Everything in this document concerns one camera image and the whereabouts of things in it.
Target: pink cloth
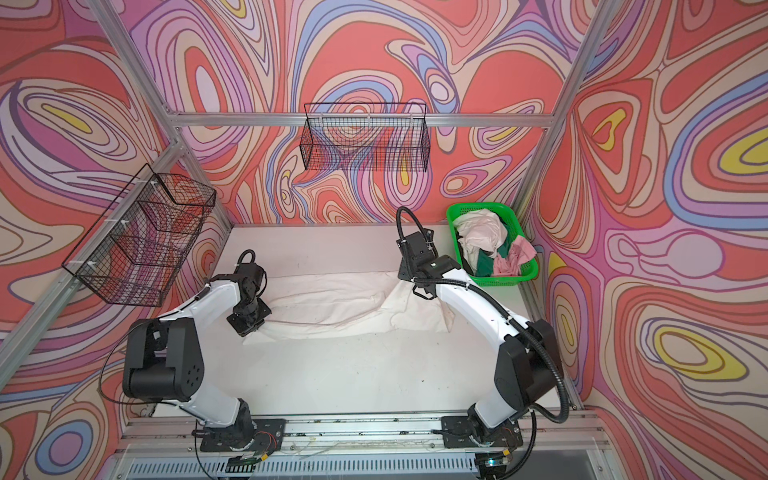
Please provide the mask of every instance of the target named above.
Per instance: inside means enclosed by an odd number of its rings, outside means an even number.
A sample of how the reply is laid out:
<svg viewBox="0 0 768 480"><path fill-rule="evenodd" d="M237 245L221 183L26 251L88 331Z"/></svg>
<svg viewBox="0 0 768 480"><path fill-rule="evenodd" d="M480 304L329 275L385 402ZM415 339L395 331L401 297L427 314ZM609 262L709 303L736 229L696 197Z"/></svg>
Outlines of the pink cloth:
<svg viewBox="0 0 768 480"><path fill-rule="evenodd" d="M536 257L536 249L525 237L518 235L509 246L509 255L497 255L493 260L493 276L520 276L520 266Z"/></svg>

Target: black wire basket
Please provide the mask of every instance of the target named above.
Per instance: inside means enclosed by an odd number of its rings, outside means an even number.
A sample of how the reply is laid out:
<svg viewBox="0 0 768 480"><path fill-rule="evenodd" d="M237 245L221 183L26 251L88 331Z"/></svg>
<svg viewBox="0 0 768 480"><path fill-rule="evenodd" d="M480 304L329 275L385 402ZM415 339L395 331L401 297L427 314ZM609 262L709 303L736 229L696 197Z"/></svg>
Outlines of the black wire basket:
<svg viewBox="0 0 768 480"><path fill-rule="evenodd" d="M96 223L61 266L106 303L162 306L215 202L216 191L207 185L184 175L153 172L79 268L67 268L68 260Z"/></svg>
<svg viewBox="0 0 768 480"><path fill-rule="evenodd" d="M424 103L304 104L305 170L427 171Z"/></svg>

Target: green cloth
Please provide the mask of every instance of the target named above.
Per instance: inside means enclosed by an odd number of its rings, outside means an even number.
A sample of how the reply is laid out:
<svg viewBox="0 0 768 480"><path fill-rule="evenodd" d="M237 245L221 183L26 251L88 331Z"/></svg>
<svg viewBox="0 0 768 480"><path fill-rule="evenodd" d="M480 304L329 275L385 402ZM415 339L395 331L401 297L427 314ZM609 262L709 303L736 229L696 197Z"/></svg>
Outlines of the green cloth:
<svg viewBox="0 0 768 480"><path fill-rule="evenodd" d="M507 240L505 240L496 251L502 258L507 258L507 255L509 255L509 247L512 245L513 239L517 237L517 234L509 225L505 223L502 223L502 225L507 229ZM475 269L475 276L493 275L493 259L490 257L490 254L491 253L486 252L485 250L480 250L480 254L478 255L478 267Z"/></svg>

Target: green basket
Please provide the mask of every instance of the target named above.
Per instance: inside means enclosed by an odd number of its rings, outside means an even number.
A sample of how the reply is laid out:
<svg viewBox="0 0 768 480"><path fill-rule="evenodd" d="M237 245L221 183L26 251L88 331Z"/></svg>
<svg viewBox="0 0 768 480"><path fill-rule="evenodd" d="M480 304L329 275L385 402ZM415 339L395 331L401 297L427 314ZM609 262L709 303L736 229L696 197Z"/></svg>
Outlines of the green basket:
<svg viewBox="0 0 768 480"><path fill-rule="evenodd" d="M456 237L456 229L453 227L453 222L463 214L466 214L468 212L473 212L475 210L482 210L483 208L487 208L494 214L497 214L498 217L502 220L502 222L512 227L513 231L516 232L517 235L522 235L523 237L525 236L525 234L523 233L523 229L520 227L520 223L518 222L518 218L515 216L515 212L513 212L511 208L507 207L504 204L484 202L484 203L477 203L477 204L451 205L450 207L448 207L448 211L445 213L445 215L448 217L448 224L451 226L451 235L453 236L453 245L456 248L456 259L462 265L462 268L464 268L464 264L463 264L464 262L462 261L462 252L458 246L458 238ZM520 266L520 273L522 273L521 276L472 276L470 275L470 277L479 286L517 285L520 282L531 280L538 275L538 263L536 263L536 259L534 258L533 260L523 263Z"/></svg>

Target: crumpled white garment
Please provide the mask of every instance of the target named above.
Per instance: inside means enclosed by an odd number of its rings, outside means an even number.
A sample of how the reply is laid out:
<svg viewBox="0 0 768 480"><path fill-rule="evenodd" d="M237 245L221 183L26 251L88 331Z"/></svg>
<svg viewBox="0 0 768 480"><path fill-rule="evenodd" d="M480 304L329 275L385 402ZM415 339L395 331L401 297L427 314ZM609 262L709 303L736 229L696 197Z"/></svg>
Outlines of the crumpled white garment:
<svg viewBox="0 0 768 480"><path fill-rule="evenodd" d="M458 242L464 249L464 258L473 271L478 269L480 249L490 252L496 258L496 249L507 240L507 229L498 215L487 208L475 210L453 220L456 232L462 236Z"/></svg>
<svg viewBox="0 0 768 480"><path fill-rule="evenodd" d="M449 332L453 312L411 293L397 272L327 273L269 278L262 300L272 309L244 345L319 339L394 329Z"/></svg>

